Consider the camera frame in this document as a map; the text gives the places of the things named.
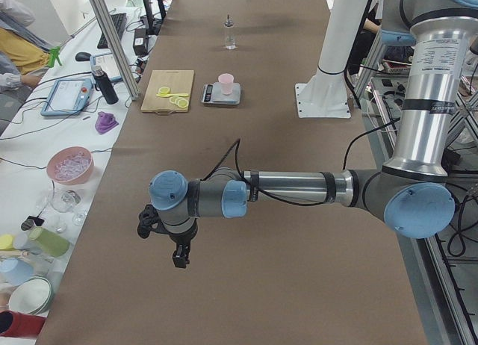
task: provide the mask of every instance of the brown tabletop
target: brown tabletop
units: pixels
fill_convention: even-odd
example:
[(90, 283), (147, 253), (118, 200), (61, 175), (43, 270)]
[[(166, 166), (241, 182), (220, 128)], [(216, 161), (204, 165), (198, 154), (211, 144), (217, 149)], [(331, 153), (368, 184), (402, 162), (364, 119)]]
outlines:
[[(39, 345), (426, 343), (395, 234), (363, 211), (264, 201), (244, 218), (200, 219), (186, 270), (167, 236), (136, 234), (156, 173), (203, 177), (238, 137), (245, 170), (341, 169), (360, 112), (299, 119), (294, 98), (328, 16), (324, 0), (173, 1), (140, 89), (154, 69), (193, 69), (190, 111), (131, 105)], [(239, 107), (205, 107), (202, 86), (223, 72), (243, 87)], [(366, 138), (348, 165), (374, 166)]]

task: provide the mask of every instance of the yellow shirt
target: yellow shirt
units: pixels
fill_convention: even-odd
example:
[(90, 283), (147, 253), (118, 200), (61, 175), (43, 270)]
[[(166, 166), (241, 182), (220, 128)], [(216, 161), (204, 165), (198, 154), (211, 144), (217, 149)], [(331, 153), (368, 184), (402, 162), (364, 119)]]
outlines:
[(3, 28), (0, 28), (0, 52), (12, 60), (22, 75), (41, 69), (50, 58), (42, 49)]

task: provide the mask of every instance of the black mouse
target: black mouse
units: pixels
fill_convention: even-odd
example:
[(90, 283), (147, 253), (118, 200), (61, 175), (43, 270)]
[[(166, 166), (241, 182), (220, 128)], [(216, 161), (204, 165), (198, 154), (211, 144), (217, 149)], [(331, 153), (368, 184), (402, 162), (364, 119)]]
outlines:
[(75, 55), (76, 61), (90, 61), (91, 54), (89, 52), (79, 52)]

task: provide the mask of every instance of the green clamp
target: green clamp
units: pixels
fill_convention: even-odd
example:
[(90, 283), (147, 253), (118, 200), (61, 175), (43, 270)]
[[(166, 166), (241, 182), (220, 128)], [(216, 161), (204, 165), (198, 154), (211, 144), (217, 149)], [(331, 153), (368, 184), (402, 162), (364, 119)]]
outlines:
[(55, 66), (55, 61), (58, 61), (60, 66), (63, 66), (60, 61), (60, 46), (56, 46), (50, 49), (50, 59), (48, 60), (48, 67)]

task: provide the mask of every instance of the white plate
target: white plate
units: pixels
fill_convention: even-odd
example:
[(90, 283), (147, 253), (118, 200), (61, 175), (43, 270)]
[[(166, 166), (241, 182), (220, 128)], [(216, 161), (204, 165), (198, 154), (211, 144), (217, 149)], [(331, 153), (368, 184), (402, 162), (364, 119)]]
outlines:
[(12, 293), (8, 308), (26, 314), (36, 313), (51, 299), (52, 286), (44, 278), (34, 278), (20, 285)]

